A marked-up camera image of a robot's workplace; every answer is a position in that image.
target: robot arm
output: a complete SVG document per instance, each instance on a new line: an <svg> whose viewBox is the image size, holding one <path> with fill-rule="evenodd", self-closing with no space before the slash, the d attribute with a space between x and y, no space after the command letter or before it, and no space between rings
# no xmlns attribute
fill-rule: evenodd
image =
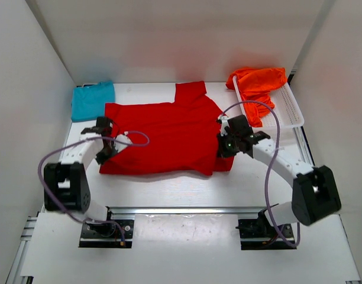
<svg viewBox="0 0 362 284"><path fill-rule="evenodd" d="M252 158L269 165L276 145L269 135L253 133L244 115L234 118L223 116L218 134L219 157L247 153ZM272 207L277 225L300 222L311 225L341 208L341 202L332 171L322 166L315 168L279 149L272 169L292 187L292 201ZM272 225L267 210L262 216Z"/></svg>
<svg viewBox="0 0 362 284"><path fill-rule="evenodd" d="M79 140L93 137L110 137L112 121L107 117L98 117L96 126L85 128ZM131 144L123 134L117 140ZM55 196L71 211L79 212L92 220L109 219L109 208L91 199L86 169L93 159L98 164L105 163L123 151L127 145L103 139L89 140L74 146L58 163L48 163L44 167L44 180ZM48 211L59 211L58 206L44 192L44 205Z"/></svg>

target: white basket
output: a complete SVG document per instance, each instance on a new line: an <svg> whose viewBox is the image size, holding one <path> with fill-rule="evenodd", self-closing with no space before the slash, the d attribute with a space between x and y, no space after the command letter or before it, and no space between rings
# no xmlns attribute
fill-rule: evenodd
<svg viewBox="0 0 362 284"><path fill-rule="evenodd" d="M234 76L233 79L236 96L238 101L242 101L239 93L239 88L237 84L237 77ZM303 118L302 112L299 109L297 101L293 95L292 90L289 87L288 83L285 83L281 88L270 92L271 101L274 103L273 111L276 113L281 128L294 128L303 126L305 119ZM244 105L240 105L241 112L247 116L244 110ZM276 128L276 120L273 117L273 114L268 114L265 117L260 118L263 127L253 127L254 130L260 131L270 128Z"/></svg>

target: white enclosure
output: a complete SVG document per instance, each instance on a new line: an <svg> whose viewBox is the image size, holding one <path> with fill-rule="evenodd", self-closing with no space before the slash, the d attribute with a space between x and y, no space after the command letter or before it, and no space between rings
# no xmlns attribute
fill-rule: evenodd
<svg viewBox="0 0 362 284"><path fill-rule="evenodd" d="M38 218L22 272L36 275L33 284L143 283L148 275L160 284L170 283L177 274L185 283L198 284L245 282L246 275L251 283L344 284L359 280L352 252L362 278L362 0L26 2L0 0L0 283L7 279L26 218L43 204L36 174L39 159L77 140L83 127L93 125L88 121L71 126L76 85L113 80L117 102L149 104L173 101L174 82L204 80L209 82L208 96L224 108L237 101L223 83L233 70L285 67L289 74L295 63L292 91L316 165L334 171L345 231L339 216L333 215L303 227L297 250L228 254L217 247L218 258L206 247L201 254L173 250L171 242L168 250L159 252L161 244L151 246L143 238L131 252L80 251L79 227L65 216L46 212ZM239 107L230 110L231 115L239 113ZM283 130L281 146L298 159L308 156L302 136L293 130ZM242 155L235 158L230 173L209 179L189 172L103 176L96 163L87 175L94 198L105 205L234 207L264 206L265 170L265 165ZM275 173L271 178L271 200L289 201L287 183ZM235 223L235 216L225 218ZM233 233L227 239L237 238ZM154 253L159 253L156 262ZM125 256L131 262L125 262ZM147 274L127 272L138 260L139 267L149 269ZM158 263L167 275L160 277L151 268ZM196 273L201 263L206 264L204 273L216 277L191 277L188 273ZM264 263L268 270L257 269ZM104 278L95 274L96 266ZM118 266L126 267L120 278ZM286 274L274 278L283 269Z"/></svg>
<svg viewBox="0 0 362 284"><path fill-rule="evenodd" d="M36 167L64 143L73 86L26 3L0 1L0 283L43 203Z"/></svg>
<svg viewBox="0 0 362 284"><path fill-rule="evenodd" d="M31 0L76 84L289 73L323 0Z"/></svg>
<svg viewBox="0 0 362 284"><path fill-rule="evenodd" d="M362 277L362 0L338 0L292 89L317 164L335 173L341 219Z"/></svg>

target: white table surface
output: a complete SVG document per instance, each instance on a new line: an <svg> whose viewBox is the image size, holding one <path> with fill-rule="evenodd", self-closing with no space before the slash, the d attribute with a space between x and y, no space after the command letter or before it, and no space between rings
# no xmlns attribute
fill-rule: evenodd
<svg viewBox="0 0 362 284"><path fill-rule="evenodd" d="M174 83L115 84L118 104L151 104L173 102ZM225 109L237 102L234 91L224 83L206 83L207 95ZM239 106L228 112L240 115ZM85 127L95 121L73 123L67 144L78 141ZM268 131L274 138L275 131ZM299 157L294 132L283 130L281 146ZM196 172L173 172L145 176L100 175L95 161L89 166L88 177L92 198L107 206L263 206L266 166L248 155L238 154L230 172L214 173L211 177ZM271 175L272 203L291 199L290 186L277 174Z"/></svg>
<svg viewBox="0 0 362 284"><path fill-rule="evenodd" d="M237 101L223 83L207 83L206 88L221 108ZM120 104L171 102L174 84L119 84L115 91ZM238 108L230 113L238 114ZM72 124L67 143L76 141L80 131L91 125L93 122ZM293 131L282 131L282 146L299 156ZM93 198L110 206L264 206L265 171L264 165L239 154L231 172L214 173L209 178L192 172L143 177L100 175L96 163L90 165L87 176ZM291 188L277 174L271 176L270 198L272 203L291 199ZM147 229L147 218L135 218L132 249L97 249L78 248L79 224L64 215L42 213L21 275L33 276L33 284L344 284L360 279L337 215L302 226L298 249L283 251L241 251L235 230L218 234L220 241L213 246L208 241L190 246L190 242L180 241L183 231L178 232L177 241L171 237L156 241L153 236L140 234ZM224 218L232 223L230 227L237 221L235 215ZM169 235L173 232L166 225L159 225L158 230Z"/></svg>

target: purple cable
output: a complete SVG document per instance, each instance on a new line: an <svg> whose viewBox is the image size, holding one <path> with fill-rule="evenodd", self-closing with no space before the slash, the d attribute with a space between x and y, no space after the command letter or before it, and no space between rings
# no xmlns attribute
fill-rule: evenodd
<svg viewBox="0 0 362 284"><path fill-rule="evenodd" d="M134 146L134 147L145 147L147 146L148 144L150 144L150 139L149 137L140 132L140 131L128 131L128 133L138 133L138 134L142 134L146 139L147 139L147 142L144 143L144 144L130 144L130 143L126 143L126 142L122 142L122 141L119 141L119 140L116 140L114 138L111 138L111 137L91 137L91 138L87 138L85 140L80 140L78 142L75 142L71 145L68 145L68 146L65 146L63 148L60 148L60 149L57 149L57 150L54 150L50 153L48 153L47 155L45 155L39 162L39 165L38 165L38 177L39 177L39 181L41 182L41 184L43 185L44 187L44 190L46 191L46 194L52 199L52 201L59 207L59 209L65 213L66 215L68 215L72 220L74 220L75 222L77 223L81 223L83 224L84 222L86 221L93 221L93 222L96 222L96 223L99 223L99 224L103 224L103 223L107 223L107 224L114 224L116 227L118 227L118 229L120 230L121 232L121 241L124 242L125 241L125 238L124 238L124 230L122 229L122 227L115 221L101 221L101 220L92 220L90 218L87 218L85 220L79 220L77 219L73 214L72 212L70 212L61 202L60 200L57 199L57 197L55 196L55 194L50 190L50 188L48 187L48 185L46 184L46 182L44 181L44 178L43 178L43 175L41 173L41 170L42 170L42 167L43 167L43 164L44 162L49 158L51 157L52 155L55 155L56 153L59 153L61 151L64 151L66 149L69 149L69 148L72 148L74 146L78 146L80 144L83 144L85 142L88 142L88 141L93 141L93 140L108 140L108 141L114 141L116 143L120 143L120 144L123 144L123 145L128 145L128 146Z"/></svg>
<svg viewBox="0 0 362 284"><path fill-rule="evenodd" d="M276 224L276 220L274 218L274 215L272 213L272 209L270 206L270 201L269 201L269 177L270 177L270 172L271 169L273 167L274 162L276 161L277 155L278 155L278 151L279 151L279 146L280 146L280 132L281 132L281 128L280 128L280 121L278 120L278 117L276 115L276 113L267 105L264 104L263 102L257 102L257 101L241 101L241 102L237 102L236 104L231 105L230 107L228 107L226 110L224 110L221 114L224 115L227 111L229 111L231 108L236 107L237 105L241 105L241 104L247 104L247 103L254 103L254 104L259 104L262 105L264 107L266 107L271 114L273 114L274 119L276 120L276 125L277 125L277 136L276 136L276 149L274 151L274 155L270 160L268 169L266 171L266 175L265 175L265 185L264 185L264 191L265 191L265 203L266 203L266 209L269 212L269 217L270 217L270 221L274 227L274 229L276 230L276 232L278 233L278 236L285 242L285 244L287 244L290 247L296 248L299 243L300 243L300 223L297 223L297 241L295 244L291 243L290 241L288 241L286 239L286 237L282 234L282 231L280 230L280 228L278 227L278 225Z"/></svg>

